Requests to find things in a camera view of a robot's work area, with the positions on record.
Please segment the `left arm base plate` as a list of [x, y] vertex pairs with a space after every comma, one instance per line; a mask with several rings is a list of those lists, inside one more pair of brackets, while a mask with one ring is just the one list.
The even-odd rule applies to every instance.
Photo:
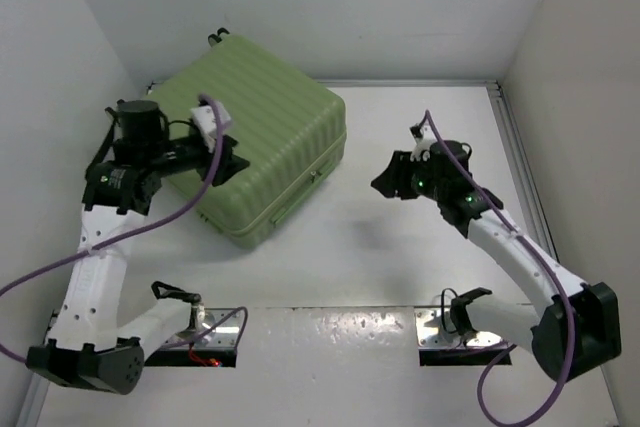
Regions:
[[164, 349], [194, 347], [213, 350], [232, 349], [236, 346], [244, 325], [244, 311], [199, 308], [192, 314], [188, 327], [174, 334], [163, 345]]

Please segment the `green hardshell suitcase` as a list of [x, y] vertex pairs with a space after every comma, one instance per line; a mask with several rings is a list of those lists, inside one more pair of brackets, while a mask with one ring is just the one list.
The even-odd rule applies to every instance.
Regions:
[[226, 134], [249, 167], [212, 187], [196, 206], [234, 244], [253, 249], [284, 223], [341, 161], [347, 138], [344, 100], [249, 39], [219, 30], [210, 49], [153, 86], [147, 99], [169, 120], [191, 114], [197, 97], [220, 101]]

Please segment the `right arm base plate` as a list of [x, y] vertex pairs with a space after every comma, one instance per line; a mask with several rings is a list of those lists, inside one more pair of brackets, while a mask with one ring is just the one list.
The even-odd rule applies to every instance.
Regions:
[[508, 347], [496, 334], [477, 332], [460, 336], [449, 319], [449, 306], [426, 306], [414, 309], [417, 343], [422, 351], [476, 352]]

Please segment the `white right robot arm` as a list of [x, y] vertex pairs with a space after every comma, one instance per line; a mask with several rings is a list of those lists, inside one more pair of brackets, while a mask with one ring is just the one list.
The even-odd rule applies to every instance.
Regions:
[[450, 334], [493, 332], [530, 352], [552, 380], [560, 377], [569, 346], [570, 379], [618, 357], [622, 342], [613, 289], [587, 283], [522, 234], [498, 197], [470, 183], [471, 154], [467, 143], [421, 142], [414, 152], [394, 151], [371, 182], [385, 198], [434, 201], [442, 218], [489, 255], [531, 303], [518, 307], [477, 287], [452, 300], [444, 320]]

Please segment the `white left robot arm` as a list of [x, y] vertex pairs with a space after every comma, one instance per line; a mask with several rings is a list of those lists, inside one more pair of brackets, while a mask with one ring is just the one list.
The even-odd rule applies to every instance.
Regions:
[[[201, 325], [200, 294], [160, 281], [151, 285], [154, 305], [117, 324], [135, 237], [180, 217], [249, 163], [234, 154], [237, 142], [225, 133], [230, 114], [206, 95], [178, 138], [153, 101], [120, 101], [107, 112], [112, 124], [85, 171], [81, 235], [66, 295], [44, 343], [29, 348], [26, 366], [62, 387], [126, 395], [152, 354], [193, 344], [210, 331]], [[163, 179], [185, 172], [199, 175], [200, 189], [177, 212], [148, 223]]]

